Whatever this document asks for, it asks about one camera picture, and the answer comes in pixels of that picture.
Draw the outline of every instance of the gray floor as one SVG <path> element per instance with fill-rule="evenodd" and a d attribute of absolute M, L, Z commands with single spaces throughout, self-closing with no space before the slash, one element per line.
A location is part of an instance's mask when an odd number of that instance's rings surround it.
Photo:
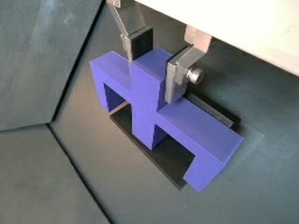
<path fill-rule="evenodd" d="M 109 224 L 46 125 L 0 132 L 0 224 Z"/>
<path fill-rule="evenodd" d="M 145 9 L 156 45 L 184 46 L 184 24 Z M 246 138 L 228 167 L 198 193 L 180 191 L 98 104 L 89 62 L 122 53 L 105 9 L 57 122 L 51 125 L 121 224 L 281 224 L 299 221 L 299 78 L 218 42 L 202 60 L 202 92 L 242 118 Z"/>
<path fill-rule="evenodd" d="M 53 120 L 101 3 L 0 1 L 0 130 Z"/>

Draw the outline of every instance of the blue h-shaped block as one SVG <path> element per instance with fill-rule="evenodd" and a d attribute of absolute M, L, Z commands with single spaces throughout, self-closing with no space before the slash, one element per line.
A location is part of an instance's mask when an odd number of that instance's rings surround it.
<path fill-rule="evenodd" d="M 165 69 L 172 54 L 154 49 L 129 64 L 115 52 L 90 62 L 102 107 L 111 111 L 125 101 L 133 107 L 133 131 L 152 150 L 169 134 L 194 154 L 184 178 L 201 191 L 230 161 L 244 137 L 182 98 L 165 101 Z"/>

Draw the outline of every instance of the white panel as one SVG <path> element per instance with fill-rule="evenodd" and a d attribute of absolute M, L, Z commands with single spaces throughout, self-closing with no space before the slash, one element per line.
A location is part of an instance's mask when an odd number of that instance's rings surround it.
<path fill-rule="evenodd" d="M 137 0 L 299 75 L 298 0 Z"/>

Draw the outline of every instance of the screw head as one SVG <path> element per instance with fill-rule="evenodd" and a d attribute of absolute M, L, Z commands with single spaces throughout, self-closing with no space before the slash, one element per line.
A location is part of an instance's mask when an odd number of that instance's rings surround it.
<path fill-rule="evenodd" d="M 192 68 L 188 71 L 188 78 L 190 82 L 194 84 L 200 84 L 204 76 L 205 76 L 204 70 L 197 66 L 192 66 Z"/>

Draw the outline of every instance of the metal clamp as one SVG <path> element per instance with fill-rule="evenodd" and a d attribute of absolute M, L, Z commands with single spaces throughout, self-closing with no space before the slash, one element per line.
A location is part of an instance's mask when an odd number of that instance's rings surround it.
<path fill-rule="evenodd" d="M 154 50 L 154 29 L 146 26 L 141 5 L 135 0 L 107 0 L 122 31 L 121 38 L 129 61 Z"/>
<path fill-rule="evenodd" d="M 193 46 L 185 47 L 168 61 L 165 100 L 170 104 L 184 96 L 189 81 L 198 84 L 205 76 L 196 62 L 210 49 L 212 35 L 188 25 L 185 40 Z"/>

